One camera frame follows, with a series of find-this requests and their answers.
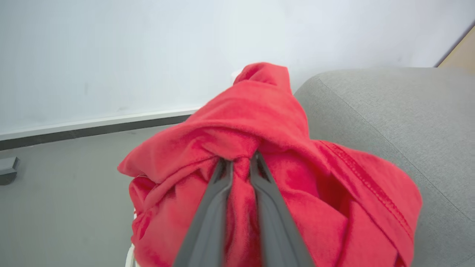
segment white wall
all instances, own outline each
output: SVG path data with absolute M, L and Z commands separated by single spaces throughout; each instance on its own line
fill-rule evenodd
M 432 67 L 474 0 L 0 0 L 0 134 L 201 106 L 256 61 Z

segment gray upholstery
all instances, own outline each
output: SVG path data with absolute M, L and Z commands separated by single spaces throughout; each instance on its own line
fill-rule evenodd
M 475 77 L 436 68 L 341 70 L 296 93 L 310 136 L 403 169 L 424 205 L 414 267 L 475 266 Z

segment baseboard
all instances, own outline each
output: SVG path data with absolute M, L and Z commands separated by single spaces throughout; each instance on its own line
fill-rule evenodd
M 55 142 L 79 137 L 109 134 L 140 128 L 177 124 L 185 121 L 199 108 L 123 115 L 103 119 L 41 126 L 0 133 L 0 150 Z

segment sofa seam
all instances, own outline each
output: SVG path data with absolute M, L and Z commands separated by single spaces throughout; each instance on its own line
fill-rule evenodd
M 352 106 L 350 106 L 345 100 L 343 100 L 338 94 L 336 94 L 333 90 L 331 90 L 327 84 L 325 84 L 319 77 L 315 77 L 318 79 L 318 81 L 323 85 L 325 86 L 325 88 L 327 88 L 329 91 L 331 91 L 335 96 L 337 96 L 340 100 L 342 100 L 350 109 L 352 109 L 359 117 L 361 117 L 361 119 L 363 119 L 368 125 L 371 126 L 371 128 L 373 128 L 382 138 L 384 138 L 384 140 L 386 140 L 407 162 L 409 162 L 409 164 L 411 164 L 412 167 L 414 167 L 414 169 L 416 169 L 417 172 L 420 173 L 420 175 L 422 175 L 422 177 L 424 177 L 424 179 L 429 182 L 429 184 L 431 186 L 433 186 L 437 192 L 439 192 L 439 194 L 441 194 L 461 215 L 463 215 L 465 218 L 467 218 L 469 221 L 471 222 L 474 222 L 472 219 L 470 219 L 467 215 L 465 215 L 465 213 L 463 213 L 456 205 L 454 205 L 448 198 L 446 195 L 444 195 L 438 187 L 436 187 L 420 170 L 419 168 L 417 168 L 392 142 L 390 142 L 380 131 L 378 131 L 378 129 L 376 129 L 372 124 L 370 124 L 370 122 L 368 122 L 368 120 L 366 120 L 365 117 L 363 117 L 359 112 L 357 112 Z

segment red cloth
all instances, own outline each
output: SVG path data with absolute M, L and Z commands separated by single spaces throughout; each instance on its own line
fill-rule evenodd
M 118 170 L 135 177 L 132 243 L 142 267 L 171 266 L 219 157 L 234 161 L 228 267 L 261 265 L 249 159 L 259 150 L 318 267 L 409 266 L 422 199 L 376 156 L 310 140 L 285 67 L 247 66 L 186 122 L 135 148 Z

